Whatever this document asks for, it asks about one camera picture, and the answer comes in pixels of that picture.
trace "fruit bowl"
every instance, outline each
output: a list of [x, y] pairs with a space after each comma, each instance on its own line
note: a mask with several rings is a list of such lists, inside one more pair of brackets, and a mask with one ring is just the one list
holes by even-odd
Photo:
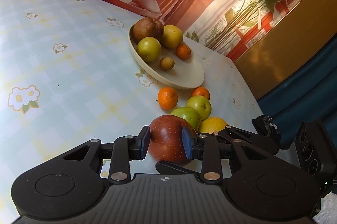
[[[141, 68], [143, 68], [150, 76], [161, 83], [176, 89], [194, 89], [203, 83], [205, 78], [203, 66], [193, 51], [191, 52], [191, 57], [189, 59], [181, 60], [176, 55], [176, 49], [169, 49], [162, 45], [161, 55], [158, 59], [150, 63], [143, 61], [136, 52], [137, 43], [132, 35], [133, 27], [134, 26], [131, 26], [129, 30], [129, 47], [131, 54]], [[171, 57], [174, 60], [175, 65], [171, 70], [165, 71], [160, 67], [159, 62], [163, 57]]]

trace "crosshair marking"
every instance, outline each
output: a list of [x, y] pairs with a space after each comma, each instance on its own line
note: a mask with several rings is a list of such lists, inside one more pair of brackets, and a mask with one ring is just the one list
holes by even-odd
[[163, 177], [160, 178], [160, 180], [166, 182], [166, 181], [170, 180], [170, 178], [167, 177], [167, 176], [163, 176]]

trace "camera lens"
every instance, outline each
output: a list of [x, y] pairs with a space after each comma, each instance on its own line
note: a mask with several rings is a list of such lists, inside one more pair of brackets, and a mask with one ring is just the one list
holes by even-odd
[[303, 148], [303, 159], [305, 161], [307, 161], [311, 157], [313, 150], [314, 150], [314, 145], [312, 145], [312, 142], [309, 140], [304, 145], [304, 148]]
[[301, 134], [300, 134], [300, 137], [299, 137], [300, 143], [303, 143], [303, 141], [305, 140], [306, 136], [307, 136], [307, 131], [303, 129], [301, 131]]
[[313, 159], [308, 167], [308, 173], [314, 175], [317, 172], [318, 162], [316, 159]]

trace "table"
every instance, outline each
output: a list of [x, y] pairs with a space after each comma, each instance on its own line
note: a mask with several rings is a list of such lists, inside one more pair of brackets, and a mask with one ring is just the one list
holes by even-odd
[[[0, 223], [18, 217], [10, 188], [24, 171], [89, 139], [137, 135], [170, 113], [156, 102], [164, 85], [128, 47], [140, 18], [100, 0], [0, 0]], [[262, 112], [233, 62], [184, 41], [203, 65], [211, 116], [255, 132], [251, 120]], [[178, 90], [178, 107], [189, 95]], [[130, 166], [156, 173], [149, 154]]]

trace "teal fabric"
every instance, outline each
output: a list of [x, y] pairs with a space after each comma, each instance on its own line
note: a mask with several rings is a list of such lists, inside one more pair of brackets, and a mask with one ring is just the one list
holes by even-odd
[[298, 71], [258, 100], [291, 144], [303, 121], [321, 119], [337, 146], [337, 34]]

